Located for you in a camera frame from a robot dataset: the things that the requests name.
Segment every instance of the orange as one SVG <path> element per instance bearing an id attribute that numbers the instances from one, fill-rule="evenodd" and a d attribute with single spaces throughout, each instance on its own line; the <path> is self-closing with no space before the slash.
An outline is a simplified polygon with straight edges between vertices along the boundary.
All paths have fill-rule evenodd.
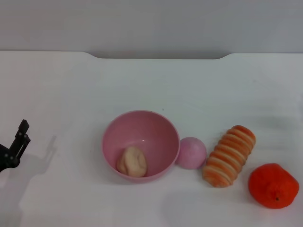
<path id="1" fill-rule="evenodd" d="M 299 183 L 277 163 L 255 169 L 249 178 L 252 197 L 263 206 L 280 209 L 289 206 L 299 192 Z"/>

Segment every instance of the striped toy bread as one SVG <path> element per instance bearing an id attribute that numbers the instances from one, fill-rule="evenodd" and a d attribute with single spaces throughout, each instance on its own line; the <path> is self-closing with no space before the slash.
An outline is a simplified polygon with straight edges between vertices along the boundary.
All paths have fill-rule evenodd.
<path id="1" fill-rule="evenodd" d="M 215 146 L 202 169 L 203 178 L 213 187 L 228 187 L 237 178 L 256 143 L 255 135 L 236 125 Z"/>

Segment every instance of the gray wall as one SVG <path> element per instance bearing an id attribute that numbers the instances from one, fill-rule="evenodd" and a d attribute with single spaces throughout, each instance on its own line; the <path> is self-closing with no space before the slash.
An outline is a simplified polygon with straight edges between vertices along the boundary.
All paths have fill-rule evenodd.
<path id="1" fill-rule="evenodd" d="M 303 0 L 1 0 L 0 50 L 105 58 L 303 52 Z"/>

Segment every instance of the toy food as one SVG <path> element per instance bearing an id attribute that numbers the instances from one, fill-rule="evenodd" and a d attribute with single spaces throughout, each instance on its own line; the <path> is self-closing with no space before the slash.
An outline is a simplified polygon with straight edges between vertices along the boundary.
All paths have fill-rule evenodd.
<path id="1" fill-rule="evenodd" d="M 180 141 L 180 153 L 176 163 L 185 169 L 197 169 L 206 159 L 204 143 L 194 137 L 186 137 Z"/>
<path id="2" fill-rule="evenodd" d="M 256 168 L 249 178 L 249 191 L 267 208 L 289 206 L 299 192 L 299 183 L 279 164 L 269 163 Z"/>
<path id="3" fill-rule="evenodd" d="M 215 146 L 202 169 L 203 178 L 213 187 L 232 185 L 256 143 L 255 135 L 241 125 L 233 126 Z"/>
<path id="4" fill-rule="evenodd" d="M 116 167 L 119 172 L 133 177 L 143 177 L 147 172 L 145 156 L 139 148 L 134 146 L 125 149 Z"/>

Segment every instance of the bowl rim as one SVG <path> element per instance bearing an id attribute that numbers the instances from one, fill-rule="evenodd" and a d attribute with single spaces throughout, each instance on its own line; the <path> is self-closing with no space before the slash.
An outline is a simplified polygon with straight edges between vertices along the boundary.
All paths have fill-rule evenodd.
<path id="1" fill-rule="evenodd" d="M 133 176 L 128 176 L 128 175 L 125 175 L 119 171 L 117 171 L 115 168 L 113 168 L 108 160 L 106 159 L 105 157 L 105 154 L 104 154 L 104 137 L 109 129 L 109 127 L 116 121 L 118 120 L 120 117 L 123 117 L 125 115 L 128 115 L 128 114 L 132 114 L 132 113 L 136 113 L 136 112 L 146 112 L 146 113 L 151 113 L 151 114 L 155 114 L 157 116 L 160 116 L 161 118 L 163 118 L 164 120 L 166 120 L 168 123 L 170 123 L 170 125 L 173 127 L 173 129 L 175 130 L 176 134 L 177 134 L 177 138 L 178 138 L 178 151 L 176 153 L 176 156 L 174 158 L 174 160 L 170 163 L 169 166 L 167 166 L 165 169 L 163 169 L 161 172 L 155 174 L 155 175 L 152 175 L 152 176 L 146 176 L 146 177 L 133 177 Z M 180 136 L 179 136 L 179 133 L 178 133 L 178 130 L 177 128 L 175 127 L 175 125 L 166 117 L 164 117 L 163 115 L 157 113 L 157 112 L 154 112 L 154 111 L 149 111 L 149 110 L 132 110 L 132 111 L 128 111 L 128 112 L 125 112 L 119 116 L 117 116 L 116 118 L 114 118 L 109 124 L 108 126 L 106 127 L 104 133 L 103 133 L 103 136 L 102 136 L 102 142 L 101 142 L 101 149 L 102 149 L 102 155 L 103 155 L 103 158 L 105 159 L 107 165 L 109 165 L 109 167 L 115 172 L 117 173 L 118 175 L 130 180 L 130 181 L 134 181 L 134 180 L 137 180 L 137 181 L 148 181 L 148 180 L 155 180 L 157 179 L 158 177 L 162 176 L 164 173 L 166 173 L 169 169 L 171 169 L 171 167 L 175 164 L 178 156 L 179 156 L 179 153 L 180 153 Z"/>

